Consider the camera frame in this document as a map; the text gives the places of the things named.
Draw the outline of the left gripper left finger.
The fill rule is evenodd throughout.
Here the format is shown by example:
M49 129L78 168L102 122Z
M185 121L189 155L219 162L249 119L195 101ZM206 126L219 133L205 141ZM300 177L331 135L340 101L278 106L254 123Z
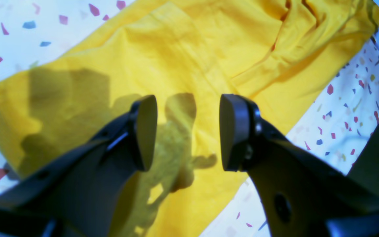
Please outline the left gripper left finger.
M0 237L106 237L117 200L153 162L158 107L143 96L87 143L0 194Z

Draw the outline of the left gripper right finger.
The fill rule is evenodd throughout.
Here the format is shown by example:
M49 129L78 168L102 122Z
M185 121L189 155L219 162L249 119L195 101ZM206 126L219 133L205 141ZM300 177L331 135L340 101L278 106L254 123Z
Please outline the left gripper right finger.
M272 237L379 237L379 196L292 144L256 103L223 94L219 127L223 169L249 175Z

